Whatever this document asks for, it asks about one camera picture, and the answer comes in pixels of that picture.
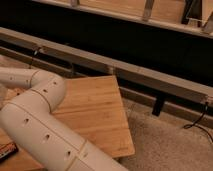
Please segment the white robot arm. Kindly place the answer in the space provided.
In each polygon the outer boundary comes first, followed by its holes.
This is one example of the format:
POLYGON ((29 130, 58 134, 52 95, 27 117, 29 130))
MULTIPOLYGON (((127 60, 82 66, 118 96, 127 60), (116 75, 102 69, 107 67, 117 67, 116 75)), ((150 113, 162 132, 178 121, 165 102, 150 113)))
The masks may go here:
POLYGON ((66 93, 61 76, 0 67, 0 83, 25 89, 0 110, 0 127, 48 171, 128 171, 52 115, 66 93))

